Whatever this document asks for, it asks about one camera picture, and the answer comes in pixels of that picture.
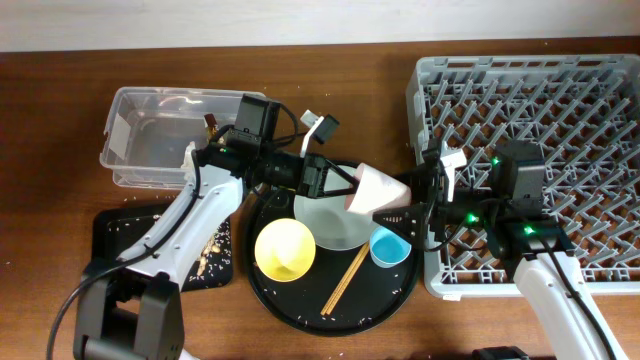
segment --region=wooden chopstick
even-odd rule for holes
[[[353,258],[353,261],[351,262],[351,265],[349,265],[349,268],[347,269],[347,271],[342,276],[342,279],[340,279],[340,282],[338,283],[338,286],[336,286],[335,290],[333,290],[333,293],[329,297],[329,300],[327,301],[327,303],[322,308],[322,311],[320,312],[320,315],[324,315],[325,314],[325,312],[327,311],[327,309],[329,308],[329,306],[331,305],[331,303],[335,299],[336,295],[338,295],[338,289],[340,289],[344,285],[344,283],[347,281],[347,279],[349,278],[349,274],[351,274],[351,272],[353,271],[353,268],[358,263],[358,261],[357,261],[358,258],[360,256],[362,256],[363,252],[365,252],[364,246],[360,248],[360,250],[358,251],[358,254],[356,254],[356,257]]]
[[[338,284],[336,289],[333,291],[333,294],[331,294],[331,297],[325,304],[324,308],[322,308],[322,311],[320,311],[320,315],[331,314],[331,312],[333,311],[333,308],[336,306],[336,304],[338,303],[338,300],[340,300],[340,297],[344,293],[344,290],[347,288],[347,286],[351,282],[353,275],[355,275],[355,273],[358,271],[358,268],[360,267],[364,259],[367,257],[368,252],[369,252],[369,242],[366,242],[360,248],[358,255],[356,255],[356,257],[353,259],[353,262],[351,262],[351,265],[349,266],[349,269],[347,269],[347,272],[345,272],[344,276],[342,276],[342,280],[340,280],[340,283]]]

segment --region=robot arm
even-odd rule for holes
[[[617,359],[627,359],[606,320],[593,301],[574,256],[555,254],[571,286],[579,294],[609,341]],[[600,335],[577,302],[571,298],[549,254],[522,259],[513,277],[518,290],[527,299],[558,359],[609,359]]]
[[[242,180],[231,176],[228,170],[207,165],[200,168],[200,174],[200,195],[182,225],[155,254],[128,266],[129,270],[148,277],[167,274],[182,289],[194,259],[211,234],[242,203]],[[194,182],[190,181],[156,224],[122,252],[120,259],[134,258],[155,245],[187,208],[193,187]]]
[[[292,117],[296,134],[274,140],[280,107]],[[331,119],[315,127],[313,136],[321,143],[339,124]],[[80,294],[73,348],[76,359],[192,358],[183,351],[180,289],[211,234],[242,203],[247,187],[265,183],[292,188],[311,198],[350,194],[358,187],[357,180],[323,156],[301,157],[279,150],[295,139],[297,126],[284,105],[245,95],[233,127],[214,133],[208,146],[193,155],[187,151],[185,163],[192,162],[194,172],[156,224],[123,251],[115,265],[101,259],[89,263],[83,282],[56,318],[48,359],[60,314],[64,315],[76,294]],[[352,188],[325,192],[330,169]],[[117,306],[132,299],[140,301],[138,314]]]
[[[416,203],[376,212],[373,220],[427,252],[451,241],[446,225],[483,228],[491,254],[531,304],[559,359],[626,359],[589,294],[574,245],[542,212],[540,148],[511,141],[496,153],[491,190],[458,190],[452,197],[452,168],[464,162],[438,139],[431,140],[422,153],[425,164],[398,178],[410,186]],[[440,245],[427,248],[428,233]]]

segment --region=black mat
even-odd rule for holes
[[[300,279],[280,283],[267,278],[255,264],[254,247],[260,231],[280,218],[294,218],[294,193],[280,190],[264,209],[257,202],[244,239],[243,256],[249,282],[258,299],[290,326],[316,335],[356,334],[379,325],[393,315],[409,297],[420,271],[421,256],[413,250],[399,265],[382,269],[371,260],[363,261],[349,286],[329,316],[320,311],[351,265],[359,248],[330,251],[316,246],[311,269]]]
[[[133,245],[155,224],[171,204],[112,209],[99,213],[93,220],[93,244],[91,257],[115,259]],[[199,259],[182,285],[182,291],[221,287],[233,278],[231,263],[231,227],[227,218],[216,232],[213,243],[220,252],[209,252],[205,257],[204,272],[198,275]]]

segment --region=yellow bowl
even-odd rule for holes
[[[311,231],[294,219],[278,219],[260,231],[256,263],[269,279],[288,282],[300,278],[313,264],[316,243]]]

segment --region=round black tray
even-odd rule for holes
[[[371,329],[393,315],[409,297],[418,278],[421,256],[409,257],[389,269],[375,265],[368,254],[331,315],[320,311],[357,255],[359,247],[331,251],[316,246],[311,269],[300,279],[281,283],[267,278],[255,263],[255,241],[260,231],[280,218],[295,218],[292,191],[280,190],[268,208],[256,201],[244,241],[244,264],[258,299],[278,319],[304,332],[344,336]]]

